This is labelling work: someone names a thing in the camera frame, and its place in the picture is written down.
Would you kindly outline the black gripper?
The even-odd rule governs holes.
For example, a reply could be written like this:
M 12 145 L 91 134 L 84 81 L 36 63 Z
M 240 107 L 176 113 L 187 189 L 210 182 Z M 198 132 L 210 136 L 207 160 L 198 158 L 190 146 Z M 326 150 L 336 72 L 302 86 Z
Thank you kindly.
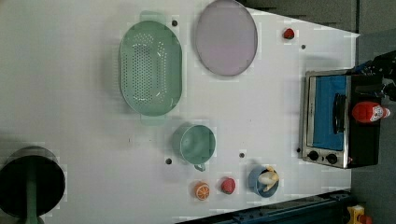
M 395 62 L 396 52 L 390 51 L 355 67 L 354 74 L 360 77 L 380 77 L 391 80 L 389 84 L 357 86 L 355 92 L 377 98 L 388 97 L 391 101 L 395 101 Z

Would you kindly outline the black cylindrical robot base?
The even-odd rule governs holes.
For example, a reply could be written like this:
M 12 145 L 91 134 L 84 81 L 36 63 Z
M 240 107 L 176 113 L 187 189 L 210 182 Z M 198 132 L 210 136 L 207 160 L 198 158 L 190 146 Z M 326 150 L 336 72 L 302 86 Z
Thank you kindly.
M 44 147 L 24 147 L 1 168 L 1 210 L 21 223 L 44 224 L 41 218 L 62 199 L 66 178 L 56 156 Z

